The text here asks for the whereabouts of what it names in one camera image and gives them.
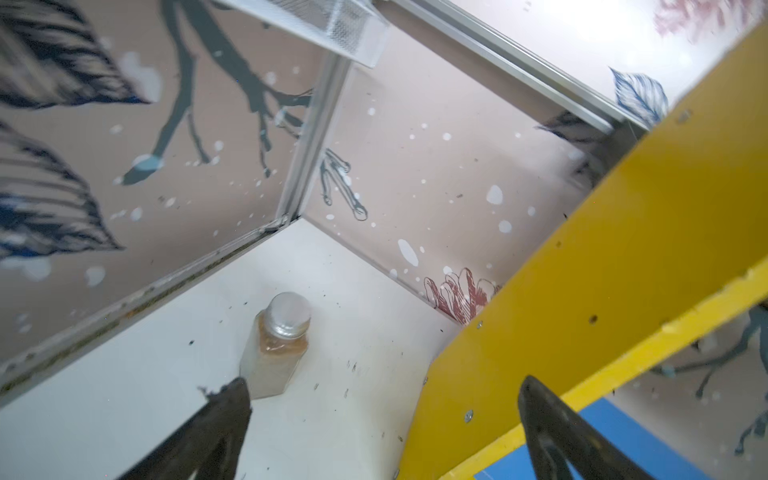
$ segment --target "white surface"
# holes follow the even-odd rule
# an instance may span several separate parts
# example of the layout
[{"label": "white surface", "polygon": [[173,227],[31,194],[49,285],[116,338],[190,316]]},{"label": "white surface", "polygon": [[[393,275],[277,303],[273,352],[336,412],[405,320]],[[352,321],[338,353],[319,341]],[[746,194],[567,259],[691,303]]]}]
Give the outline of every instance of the white surface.
[{"label": "white surface", "polygon": [[119,476],[203,406],[198,386],[237,376],[287,290],[312,304],[310,348],[286,393],[252,402],[236,478],[390,480],[459,327],[304,220],[0,410],[0,478]]}]

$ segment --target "leaf illustration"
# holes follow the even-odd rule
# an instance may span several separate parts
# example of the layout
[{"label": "leaf illustration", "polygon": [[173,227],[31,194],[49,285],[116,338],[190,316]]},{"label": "leaf illustration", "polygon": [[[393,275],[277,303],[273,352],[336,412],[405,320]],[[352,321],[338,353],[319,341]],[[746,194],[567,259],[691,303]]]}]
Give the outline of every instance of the leaf illustration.
[{"label": "leaf illustration", "polygon": [[0,259],[119,249],[85,180],[0,121]]},{"label": "leaf illustration", "polygon": [[615,71],[616,101],[638,116],[648,127],[653,127],[667,115],[669,102],[661,83],[645,74]]},{"label": "leaf illustration", "polygon": [[0,101],[17,108],[146,103],[69,0],[0,0]]},{"label": "leaf illustration", "polygon": [[581,120],[568,110],[563,110],[557,117],[550,118],[536,127],[548,131],[572,144],[592,144],[605,136],[597,128]]}]

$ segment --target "tree branch illustration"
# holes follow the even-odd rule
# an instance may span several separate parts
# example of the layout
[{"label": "tree branch illustration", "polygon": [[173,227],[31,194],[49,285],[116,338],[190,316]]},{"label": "tree branch illustration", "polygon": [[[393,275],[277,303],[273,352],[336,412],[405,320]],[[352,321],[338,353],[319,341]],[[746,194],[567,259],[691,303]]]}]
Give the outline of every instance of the tree branch illustration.
[{"label": "tree branch illustration", "polygon": [[333,205],[330,184],[332,181],[338,187],[341,196],[344,197],[349,208],[352,209],[355,218],[364,221],[368,219],[368,210],[355,198],[352,189],[345,182],[345,177],[347,177],[350,170],[352,170],[352,166],[349,162],[342,160],[330,148],[326,149],[326,153],[323,155],[323,162],[320,164],[320,185],[323,187],[323,201],[328,206]]},{"label": "tree branch illustration", "polygon": [[[190,53],[184,39],[181,36],[178,10],[184,12],[187,21],[197,33],[211,58],[224,70],[240,87],[247,100],[251,113],[259,118],[259,160],[263,168],[264,176],[269,177],[272,172],[267,166],[266,155],[272,150],[272,142],[269,138],[269,120],[278,128],[284,129],[290,136],[298,138],[303,122],[292,115],[287,108],[308,107],[312,98],[312,90],[301,94],[286,94],[277,91],[265,84],[259,76],[253,73],[248,62],[232,44],[231,40],[216,23],[214,17],[208,12],[202,0],[161,0],[161,14],[168,33],[176,48],[179,62],[179,92],[174,106],[171,109],[168,121],[161,129],[157,137],[157,143],[152,150],[151,158],[134,165],[124,176],[123,185],[132,185],[141,182],[161,166],[160,159],[170,143],[181,121],[186,117],[189,125],[190,136],[193,139],[195,149],[202,163],[209,163],[210,157],[205,152],[200,135],[197,133],[193,114],[193,91],[196,58]],[[278,114],[273,114],[266,104],[269,95],[280,107]]]},{"label": "tree branch illustration", "polygon": [[[678,367],[654,367],[651,369],[651,372],[665,376],[675,376],[678,373],[709,369],[702,379],[701,384],[699,384],[699,389],[696,391],[696,397],[700,399],[703,397],[704,389],[707,387],[712,375],[729,362],[743,355],[749,348],[750,338],[752,338],[758,331],[760,331],[760,361],[763,364],[766,373],[768,373],[768,308],[762,303],[750,310],[750,323],[744,328],[744,331],[741,333],[741,338],[736,345],[728,349],[728,351],[722,355],[718,355],[702,362],[692,362]],[[736,446],[733,453],[735,455],[742,455],[744,453],[744,441],[750,435],[754,434],[758,438],[763,438],[766,432],[766,425],[768,425],[768,410],[758,415],[755,421],[743,431],[739,437],[739,444]]]}]

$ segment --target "white dot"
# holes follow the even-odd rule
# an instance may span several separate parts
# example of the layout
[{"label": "white dot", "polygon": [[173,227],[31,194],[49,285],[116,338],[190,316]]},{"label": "white dot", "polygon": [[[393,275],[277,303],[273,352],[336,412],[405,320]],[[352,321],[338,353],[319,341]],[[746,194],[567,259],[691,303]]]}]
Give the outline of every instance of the white dot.
[{"label": "white dot", "polygon": [[101,265],[90,266],[85,271],[85,282],[88,288],[97,286],[107,276],[107,271]]},{"label": "white dot", "polygon": [[501,205],[504,203],[504,192],[498,185],[491,185],[488,193],[485,194],[485,201],[493,205]]}]

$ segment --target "wall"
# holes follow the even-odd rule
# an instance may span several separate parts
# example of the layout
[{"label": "wall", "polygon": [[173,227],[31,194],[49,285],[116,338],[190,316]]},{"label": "wall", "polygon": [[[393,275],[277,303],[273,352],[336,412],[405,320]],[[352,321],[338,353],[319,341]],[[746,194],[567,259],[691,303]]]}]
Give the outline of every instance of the wall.
[{"label": "wall", "polygon": [[323,51],[208,0],[0,12],[2,372],[273,220]]},{"label": "wall", "polygon": [[[596,92],[651,121],[757,25],[764,0],[454,0]],[[627,98],[652,90],[651,103]]]},{"label": "wall", "polygon": [[395,27],[347,82],[306,216],[467,323],[587,194],[583,154]]},{"label": "wall", "polygon": [[[455,4],[653,127],[764,2]],[[381,9],[404,31],[375,69],[354,68],[306,215],[466,324],[586,197],[598,176],[577,147],[594,138]]]},{"label": "wall", "polygon": [[711,478],[764,478],[766,326],[768,311],[754,307],[608,400]]}]

